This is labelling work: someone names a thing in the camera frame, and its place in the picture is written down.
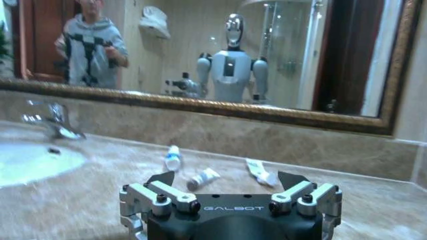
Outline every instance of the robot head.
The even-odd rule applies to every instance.
[[[225,22],[228,48],[237,49],[243,36],[244,19],[239,14],[231,14]]]

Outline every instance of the person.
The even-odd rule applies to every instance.
[[[68,84],[116,89],[119,87],[117,67],[129,66],[128,50],[120,32],[112,21],[101,16],[104,0],[76,1],[81,5],[81,14],[67,22],[64,33],[55,42],[59,54],[67,59]],[[92,46],[93,49],[89,51],[92,57],[89,58],[84,43],[96,43],[95,39],[97,42],[101,39],[104,44]]]

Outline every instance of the drain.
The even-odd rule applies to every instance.
[[[61,155],[61,151],[59,149],[56,149],[56,148],[49,147],[47,149],[47,151],[48,151],[49,154]]]

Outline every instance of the faucet handle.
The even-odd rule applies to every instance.
[[[47,105],[49,113],[53,119],[59,123],[68,123],[68,109],[64,105],[59,104],[57,102],[48,102],[48,101],[27,101],[31,106]]]

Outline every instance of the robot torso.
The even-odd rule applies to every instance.
[[[216,101],[241,103],[251,80],[252,59],[244,51],[220,51],[212,57],[211,77]]]

